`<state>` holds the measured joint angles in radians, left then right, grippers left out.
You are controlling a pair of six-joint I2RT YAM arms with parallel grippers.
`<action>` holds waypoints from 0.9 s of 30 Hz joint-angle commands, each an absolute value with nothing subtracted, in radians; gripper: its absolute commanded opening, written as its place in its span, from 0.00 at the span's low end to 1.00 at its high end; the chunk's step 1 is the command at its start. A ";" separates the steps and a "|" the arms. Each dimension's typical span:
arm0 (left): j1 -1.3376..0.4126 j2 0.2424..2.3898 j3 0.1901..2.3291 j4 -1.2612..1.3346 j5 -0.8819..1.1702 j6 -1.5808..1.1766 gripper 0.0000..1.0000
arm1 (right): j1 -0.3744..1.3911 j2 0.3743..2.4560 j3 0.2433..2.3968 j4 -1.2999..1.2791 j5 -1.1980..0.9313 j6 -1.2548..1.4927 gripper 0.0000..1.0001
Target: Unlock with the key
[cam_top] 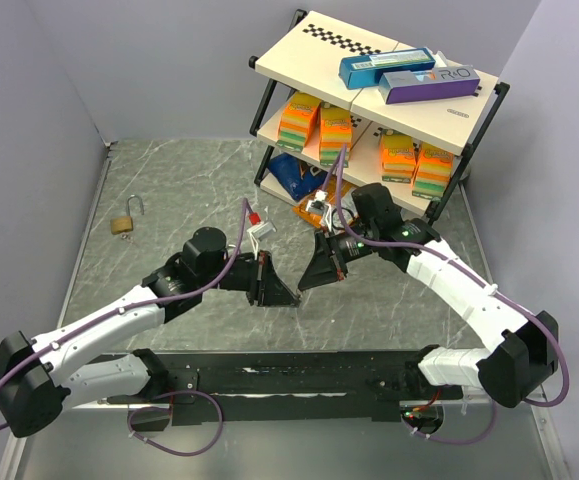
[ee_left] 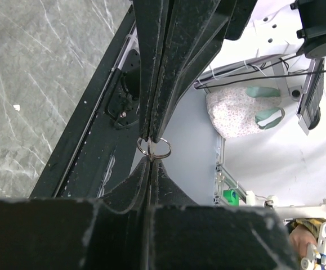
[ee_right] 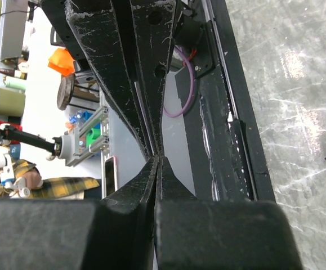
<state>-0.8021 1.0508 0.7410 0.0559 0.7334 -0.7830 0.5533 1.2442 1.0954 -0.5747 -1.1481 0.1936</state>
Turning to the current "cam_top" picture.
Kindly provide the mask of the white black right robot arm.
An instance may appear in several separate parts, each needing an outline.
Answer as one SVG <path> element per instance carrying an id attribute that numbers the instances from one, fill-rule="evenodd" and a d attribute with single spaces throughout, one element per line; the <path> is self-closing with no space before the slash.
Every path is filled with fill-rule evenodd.
<path id="1" fill-rule="evenodd" d="M 475 349 L 425 348 L 406 373 L 407 390 L 428 398 L 440 386 L 484 390 L 499 405 L 527 400 L 555 373 L 559 326 L 546 311 L 532 314 L 468 267 L 425 221 L 405 221 L 387 188 L 368 184 L 350 192 L 355 222 L 334 228 L 346 207 L 334 207 L 319 190 L 306 204 L 316 216 L 315 249 L 298 288 L 306 291 L 342 281 L 350 262 L 377 253 L 441 298 L 477 334 Z"/>

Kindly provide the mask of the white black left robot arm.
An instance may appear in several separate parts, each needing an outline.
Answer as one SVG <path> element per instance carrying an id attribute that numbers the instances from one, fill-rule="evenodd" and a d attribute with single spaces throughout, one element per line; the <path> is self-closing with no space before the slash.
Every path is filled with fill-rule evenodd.
<path id="1" fill-rule="evenodd" d="M 258 307 L 296 307 L 298 296 L 277 276 L 268 251 L 229 250 L 225 234 L 202 227 L 163 266 L 118 300 L 32 339 L 16 331 L 0 342 L 0 413 L 17 438 L 31 436 L 64 410 L 108 396 L 160 399 L 162 362 L 147 350 L 97 362 L 114 344 L 188 312 L 216 288 L 244 292 Z"/>

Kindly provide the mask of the small keys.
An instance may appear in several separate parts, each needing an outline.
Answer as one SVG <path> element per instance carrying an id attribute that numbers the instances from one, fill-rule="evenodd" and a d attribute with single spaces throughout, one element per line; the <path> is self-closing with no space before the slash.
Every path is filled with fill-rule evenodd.
<path id="1" fill-rule="evenodd" d="M 132 239 L 132 236 L 131 236 L 129 233 L 122 233 L 122 234 L 120 235 L 120 238 L 121 238 L 123 241 L 128 242 L 128 243 L 130 243 L 130 244 L 133 244 L 133 243 L 134 243 L 134 240 Z"/>

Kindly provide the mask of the brass padlock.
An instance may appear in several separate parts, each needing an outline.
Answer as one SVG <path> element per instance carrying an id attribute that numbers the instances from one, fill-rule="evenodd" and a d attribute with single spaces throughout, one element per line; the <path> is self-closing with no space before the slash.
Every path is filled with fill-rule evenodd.
<path id="1" fill-rule="evenodd" d="M 134 221 L 131 210 L 132 203 L 138 205 L 139 213 L 141 215 L 145 213 L 142 197 L 137 194 L 130 195 L 125 201 L 125 214 L 123 216 L 114 217 L 110 220 L 110 233 L 112 235 L 128 234 L 134 230 Z"/>

